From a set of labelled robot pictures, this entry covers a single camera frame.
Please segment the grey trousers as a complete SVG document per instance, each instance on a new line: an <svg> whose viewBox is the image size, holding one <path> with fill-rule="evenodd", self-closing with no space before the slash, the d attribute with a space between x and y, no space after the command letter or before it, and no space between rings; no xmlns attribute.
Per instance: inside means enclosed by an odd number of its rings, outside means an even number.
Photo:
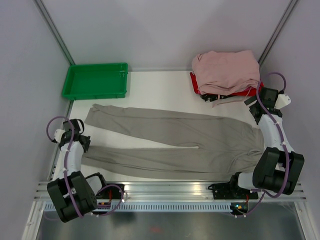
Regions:
<svg viewBox="0 0 320 240"><path fill-rule="evenodd" d="M164 144L91 146L83 155L85 165L138 178L223 182L252 172L265 149L260 129L229 117L94 104L85 123Z"/></svg>

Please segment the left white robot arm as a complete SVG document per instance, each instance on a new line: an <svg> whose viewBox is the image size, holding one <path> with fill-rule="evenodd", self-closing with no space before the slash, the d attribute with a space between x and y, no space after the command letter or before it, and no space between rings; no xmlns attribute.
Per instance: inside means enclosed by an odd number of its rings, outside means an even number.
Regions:
<svg viewBox="0 0 320 240"><path fill-rule="evenodd" d="M81 172L83 154L89 150L91 137L83 135L81 119L66 119L50 141L58 144L64 159L55 180L47 184L47 192L64 223L97 209L97 198L105 198L109 186L100 173L84 177Z"/></svg>

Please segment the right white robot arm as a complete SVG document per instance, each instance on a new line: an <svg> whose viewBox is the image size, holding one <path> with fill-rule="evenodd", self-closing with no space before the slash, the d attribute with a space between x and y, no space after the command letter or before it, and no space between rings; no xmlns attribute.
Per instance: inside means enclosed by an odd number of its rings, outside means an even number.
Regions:
<svg viewBox="0 0 320 240"><path fill-rule="evenodd" d="M283 128L280 108L287 106L291 99L283 91L262 87L258 95L245 104L253 101L256 102L249 111L262 132L265 149L253 172L238 172L233 176L237 180L228 185L228 193L233 198L240 198L246 190L274 192L276 197L291 195L305 163L304 156L289 144Z"/></svg>

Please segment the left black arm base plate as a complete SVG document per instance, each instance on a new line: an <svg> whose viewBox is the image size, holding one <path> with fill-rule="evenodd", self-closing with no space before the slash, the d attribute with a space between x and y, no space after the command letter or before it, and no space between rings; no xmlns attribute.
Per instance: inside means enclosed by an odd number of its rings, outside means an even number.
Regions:
<svg viewBox="0 0 320 240"><path fill-rule="evenodd" d="M120 200L121 191L125 193L125 185L122 183L111 183L103 186L96 194L97 199Z"/></svg>

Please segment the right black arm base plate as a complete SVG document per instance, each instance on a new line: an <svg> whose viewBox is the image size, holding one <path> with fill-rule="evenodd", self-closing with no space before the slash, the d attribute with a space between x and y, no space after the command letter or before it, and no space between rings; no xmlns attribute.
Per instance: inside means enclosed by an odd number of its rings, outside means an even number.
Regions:
<svg viewBox="0 0 320 240"><path fill-rule="evenodd" d="M250 192L231 182L211 184L208 190L212 191L215 200L257 200L259 198L257 192Z"/></svg>

